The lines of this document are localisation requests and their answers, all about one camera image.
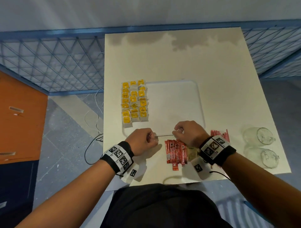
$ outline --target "gray floor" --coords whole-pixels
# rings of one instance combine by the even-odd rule
[[[263,82],[262,87],[285,149],[292,173],[278,177],[301,190],[301,81]],[[78,95],[101,118],[94,94]],[[99,106],[103,94],[97,95]],[[84,131],[54,101],[49,99],[42,140],[41,156],[35,191],[34,208],[70,183],[90,165],[84,161],[84,151],[92,141]],[[89,162],[96,161],[102,147],[93,143],[87,152]],[[247,208],[243,196],[228,180],[209,181],[185,188],[204,191],[218,206],[221,216],[233,227],[271,227]],[[106,191],[82,227],[99,227],[108,207],[112,191]]]

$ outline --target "table top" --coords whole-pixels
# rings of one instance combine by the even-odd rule
[[[243,154],[243,130],[266,127],[276,141],[265,148],[279,156],[277,168],[267,171],[291,172],[240,28],[106,34],[105,55],[104,151],[125,139],[120,106],[122,82],[189,79],[199,87],[208,133],[228,129],[231,145]],[[172,165],[166,163],[167,139],[174,137],[159,137],[155,149],[135,158],[140,175],[131,185],[203,181],[190,163],[172,171]],[[223,171],[216,165],[213,170]],[[225,177],[212,173],[204,180],[219,179]]]

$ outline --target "white tray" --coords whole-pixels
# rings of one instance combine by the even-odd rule
[[[147,82],[148,122],[134,122],[124,128],[129,136],[135,129],[151,128],[157,136],[172,135],[180,121],[194,120],[205,128],[203,109],[197,84],[190,80]]]

